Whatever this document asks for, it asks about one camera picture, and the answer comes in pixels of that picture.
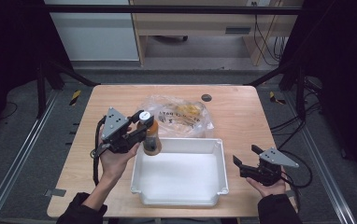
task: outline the white plastic bin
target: white plastic bin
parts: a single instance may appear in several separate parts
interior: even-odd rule
[[[137,152],[131,191],[143,204],[212,206],[228,194],[222,140],[161,138],[162,152]]]

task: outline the aluminum rail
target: aluminum rail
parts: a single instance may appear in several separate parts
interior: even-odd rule
[[[221,7],[221,6],[150,6],[150,5],[24,5],[23,10],[68,13],[177,13],[177,14],[249,14],[303,15],[319,12],[302,7]]]

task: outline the small bottle cap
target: small bottle cap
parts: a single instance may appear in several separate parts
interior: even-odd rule
[[[149,111],[143,111],[140,113],[140,122],[144,123],[147,119],[151,117],[151,113]]]

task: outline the wire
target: wire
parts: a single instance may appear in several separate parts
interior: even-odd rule
[[[280,49],[279,49],[280,53],[276,53],[278,40],[280,40]],[[277,36],[277,37],[275,37],[274,55],[275,55],[275,58],[277,58],[279,61],[281,60],[281,57],[283,56],[285,42],[286,42],[286,36],[283,36],[283,37],[278,37]]]
[[[310,185],[310,183],[312,183],[313,173],[312,173],[312,170],[310,169],[310,167],[307,165],[307,163],[306,163],[304,160],[302,160],[300,157],[298,157],[297,155],[293,154],[292,152],[289,152],[289,151],[286,151],[286,150],[281,150],[280,152],[285,153],[285,154],[289,154],[289,155],[295,157],[296,159],[298,159],[301,163],[303,163],[303,164],[306,166],[307,171],[309,172],[309,180],[308,180],[305,184],[303,184],[303,185],[295,185],[294,182],[293,182],[293,180],[292,180],[292,181],[289,181],[288,179],[285,179],[285,178],[283,178],[283,177],[282,177],[282,179],[283,179],[286,183],[288,183],[288,184],[290,184],[291,186],[293,186],[293,187],[295,187],[295,188],[298,188],[298,189],[304,189],[304,188],[308,187],[308,186]]]
[[[294,183],[293,179],[291,176],[289,176],[287,173],[283,172],[283,174],[285,174],[291,183]],[[293,191],[294,191],[294,194],[295,194],[295,199],[297,199],[297,208],[298,208],[298,211],[301,210],[301,200],[300,200],[300,192],[299,192],[299,189],[296,187],[296,186],[293,186],[291,185],[289,182],[285,181],[284,177],[281,178],[284,182],[288,183],[292,188],[293,188]]]
[[[272,28],[272,25],[269,26],[268,33],[271,31],[271,28]],[[268,50],[269,55],[272,57],[273,60],[275,60],[276,62],[279,62],[280,59],[277,59],[276,57],[274,57],[274,55],[272,55],[271,50],[269,49],[269,47],[268,47],[268,45],[267,45],[267,43],[266,43],[266,40],[265,40],[263,34],[261,33],[261,29],[260,29],[260,27],[258,26],[257,14],[254,15],[254,33],[253,33],[254,43],[255,43],[255,45],[257,46],[257,49],[260,51],[261,55],[263,56],[263,59],[264,59],[265,63],[268,64],[268,65],[277,66],[278,64],[269,63],[269,62],[266,60],[266,58],[265,58],[265,56],[264,56],[264,54],[263,54],[263,51],[261,50],[261,48],[260,48],[260,46],[258,45],[258,42],[257,42],[257,40],[256,40],[256,37],[255,37],[256,31],[258,31],[258,33],[260,34],[262,40],[264,41],[264,45],[265,45],[266,49]]]
[[[94,137],[94,150],[93,150],[93,182],[97,186],[99,184],[99,157],[96,155],[96,150],[99,147],[99,135],[100,128],[106,122],[106,116],[103,116],[102,119],[99,120],[96,127],[95,137]]]
[[[255,43],[255,45],[257,46],[257,49],[260,51],[260,53],[261,53],[261,56],[263,56],[263,59],[264,59],[264,61],[265,61],[265,63],[266,64],[268,64],[268,65],[273,65],[273,66],[277,66],[278,65],[278,63],[269,63],[267,60],[266,60],[266,58],[265,58],[265,56],[264,56],[264,54],[263,54],[263,51],[261,50],[261,48],[260,48],[260,46],[258,45],[258,42],[257,42],[257,39],[255,38],[255,33],[256,33],[256,31],[259,29],[258,28],[258,22],[257,22],[257,15],[254,15],[254,19],[255,19],[255,23],[254,23],[254,35],[253,35],[253,38],[254,38],[254,43]]]
[[[305,89],[308,90],[309,93],[304,96],[304,99],[306,99],[309,95],[314,95],[314,96],[316,96],[316,98],[318,98],[319,101],[321,100],[320,95],[319,95],[319,93],[317,91],[312,90],[307,85],[305,85]]]
[[[9,118],[10,116],[12,116],[12,115],[16,112],[16,110],[18,110],[18,105],[17,105],[17,104],[15,104],[15,103],[13,103],[13,102],[7,102],[7,104],[15,105],[15,109],[13,110],[13,112],[11,112],[10,114],[8,114],[8,115],[6,115],[6,116],[4,116],[4,117],[2,117],[2,118],[0,118],[0,119]]]
[[[301,121],[300,125],[298,125],[297,129],[295,129],[295,131],[293,132],[292,135],[290,135],[290,137],[288,137],[279,147],[278,150],[281,150],[284,145],[286,145],[294,136],[296,133],[298,133],[303,127],[305,126],[305,122]]]
[[[292,133],[273,133],[274,136],[283,136],[283,135],[290,135]]]
[[[306,109],[306,112],[308,112],[309,110],[311,110],[311,112],[313,112],[315,110],[318,110],[319,107],[317,107],[317,108],[313,108],[313,107],[315,107],[316,105],[319,105],[319,104],[320,103],[317,102],[317,103],[311,105],[309,108]],[[284,128],[290,126],[291,124],[295,123],[298,119],[299,119],[299,116],[295,116],[294,118],[289,119],[289,120],[281,123],[280,125],[277,125],[275,127],[270,128],[270,130],[271,130],[272,133],[278,132],[278,131],[283,130]]]

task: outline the hand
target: hand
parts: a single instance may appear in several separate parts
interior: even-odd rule
[[[282,171],[282,176],[285,178],[283,167],[281,168],[281,171]],[[263,198],[271,194],[276,195],[276,194],[286,193],[286,183],[282,179],[280,179],[278,182],[276,182],[274,185],[271,186],[264,186],[250,177],[247,177],[246,180],[249,182],[249,184],[251,184],[255,189],[257,189],[260,192]]]
[[[101,133],[103,132],[103,126],[100,128],[99,143],[101,140]],[[100,161],[103,166],[103,174],[100,178],[99,184],[94,188],[92,194],[82,203],[85,206],[92,208],[95,211],[99,211],[108,194],[115,187],[118,180],[121,178],[125,171],[127,162],[136,155],[139,143],[135,144],[127,153],[112,153],[110,150],[106,150],[101,156]]]
[[[103,142],[101,139],[101,133],[103,132],[104,125],[100,128],[99,143]],[[115,186],[118,180],[121,178],[125,171],[127,162],[133,158],[140,146],[139,143],[135,144],[127,153],[112,153],[110,150],[106,150],[100,156],[102,162],[103,174],[100,181],[107,181],[111,188]]]

